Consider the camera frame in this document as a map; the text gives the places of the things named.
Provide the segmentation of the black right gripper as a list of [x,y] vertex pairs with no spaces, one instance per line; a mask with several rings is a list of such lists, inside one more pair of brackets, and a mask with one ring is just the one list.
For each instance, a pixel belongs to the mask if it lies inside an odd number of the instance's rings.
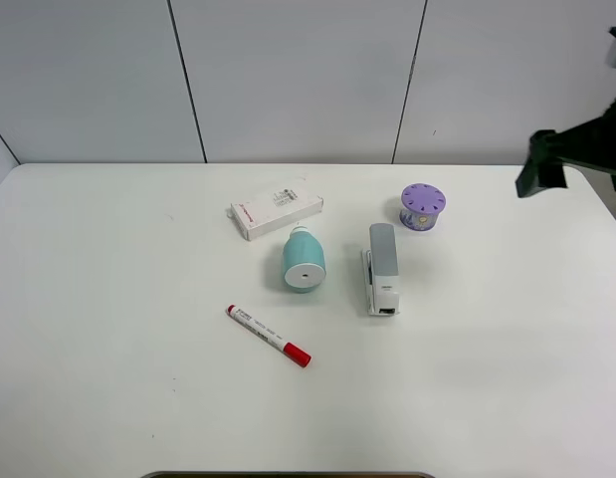
[[517,196],[527,198],[543,190],[565,188],[565,164],[609,174],[616,191],[616,99],[598,118],[561,132],[536,131],[515,180]]

